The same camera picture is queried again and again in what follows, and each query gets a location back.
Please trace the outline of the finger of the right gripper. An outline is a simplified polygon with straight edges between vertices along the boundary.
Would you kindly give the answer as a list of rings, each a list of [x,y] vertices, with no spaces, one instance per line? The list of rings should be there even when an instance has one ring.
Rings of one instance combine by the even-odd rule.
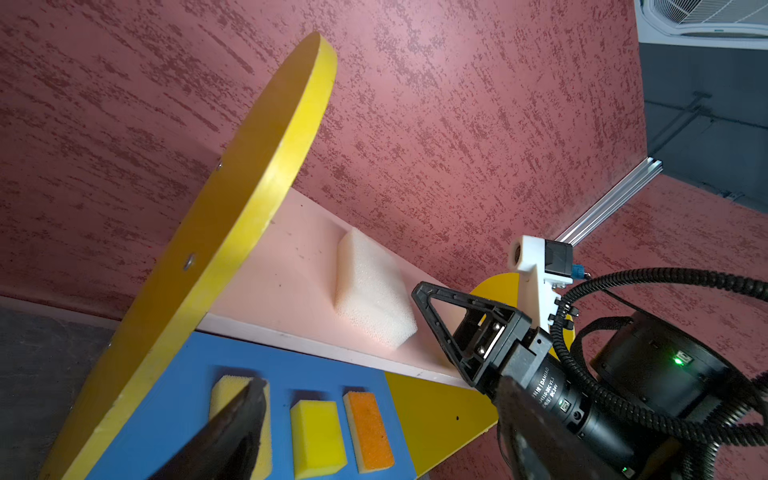
[[[516,325],[516,309],[421,282],[412,291],[419,312],[448,360],[460,372],[483,372],[497,362]]]

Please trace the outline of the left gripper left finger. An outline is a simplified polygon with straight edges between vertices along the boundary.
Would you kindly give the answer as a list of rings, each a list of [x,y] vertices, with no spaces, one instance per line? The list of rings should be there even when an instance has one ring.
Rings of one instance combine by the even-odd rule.
[[[161,466],[153,479],[250,479],[259,453],[266,401],[248,384]]]

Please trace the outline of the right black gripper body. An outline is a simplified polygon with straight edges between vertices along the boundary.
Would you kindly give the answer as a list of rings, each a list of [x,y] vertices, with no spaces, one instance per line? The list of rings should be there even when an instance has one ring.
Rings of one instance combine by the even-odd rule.
[[[638,434],[603,412],[566,378],[549,352],[549,333],[533,327],[522,311],[499,302],[454,302],[464,316],[446,332],[446,355],[468,385],[493,402],[500,385],[511,380],[539,407],[624,474],[641,471]]]

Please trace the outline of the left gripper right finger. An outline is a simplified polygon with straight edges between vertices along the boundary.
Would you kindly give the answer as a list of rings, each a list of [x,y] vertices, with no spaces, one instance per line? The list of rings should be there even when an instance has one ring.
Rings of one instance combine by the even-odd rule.
[[[499,416],[497,440],[514,478],[619,477],[515,380],[500,380],[493,404]]]

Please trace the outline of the long yellow sponge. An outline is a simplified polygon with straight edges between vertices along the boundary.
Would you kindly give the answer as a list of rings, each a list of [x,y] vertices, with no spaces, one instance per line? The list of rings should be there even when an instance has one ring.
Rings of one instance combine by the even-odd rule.
[[[235,396],[248,384],[255,381],[263,386],[266,401],[265,416],[260,434],[259,453],[256,459],[251,480],[267,479],[273,470],[273,448],[271,432],[271,395],[270,384],[266,380],[255,377],[224,375],[213,386],[210,397],[209,418],[213,419]]]

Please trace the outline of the small yellow square sponge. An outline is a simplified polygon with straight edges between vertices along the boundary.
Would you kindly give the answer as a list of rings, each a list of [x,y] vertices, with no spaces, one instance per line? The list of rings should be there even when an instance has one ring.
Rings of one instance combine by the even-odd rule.
[[[300,400],[290,418],[295,479],[333,475],[348,464],[335,402]]]

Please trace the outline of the beige white sponge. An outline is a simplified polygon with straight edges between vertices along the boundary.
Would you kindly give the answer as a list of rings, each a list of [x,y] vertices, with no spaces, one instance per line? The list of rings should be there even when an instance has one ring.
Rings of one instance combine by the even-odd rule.
[[[334,308],[390,350],[399,348],[418,330],[394,257],[358,229],[348,231],[338,244]]]

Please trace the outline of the orange sponge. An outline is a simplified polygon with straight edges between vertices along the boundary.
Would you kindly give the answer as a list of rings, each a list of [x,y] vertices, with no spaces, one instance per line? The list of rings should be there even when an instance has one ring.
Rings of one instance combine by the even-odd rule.
[[[375,395],[350,391],[343,396],[343,402],[358,472],[369,474],[392,468],[395,457]]]

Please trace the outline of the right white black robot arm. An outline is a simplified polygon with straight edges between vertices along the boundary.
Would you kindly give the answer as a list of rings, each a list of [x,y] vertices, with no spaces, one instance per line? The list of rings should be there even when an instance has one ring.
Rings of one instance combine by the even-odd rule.
[[[537,326],[523,311],[422,282],[413,300],[448,360],[487,396],[497,439],[518,479],[711,479],[724,445],[763,447],[767,378],[748,378],[686,332],[642,309],[603,317],[587,333],[611,337],[592,360],[567,342],[576,302],[615,287],[669,283],[765,300],[764,282],[680,268],[618,272],[554,301]]]

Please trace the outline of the yellow shelf pink blue boards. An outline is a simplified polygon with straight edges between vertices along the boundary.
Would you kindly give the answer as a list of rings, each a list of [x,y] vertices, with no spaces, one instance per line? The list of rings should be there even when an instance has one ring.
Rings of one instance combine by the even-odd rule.
[[[336,73],[318,33],[284,60],[88,375],[42,478],[85,478],[198,327],[287,196]]]

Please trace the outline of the white ceiling air vent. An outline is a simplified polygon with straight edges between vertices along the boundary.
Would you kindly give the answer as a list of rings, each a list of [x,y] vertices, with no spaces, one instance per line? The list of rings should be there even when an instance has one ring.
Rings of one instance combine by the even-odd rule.
[[[766,0],[638,0],[634,6],[642,43],[767,48]]]

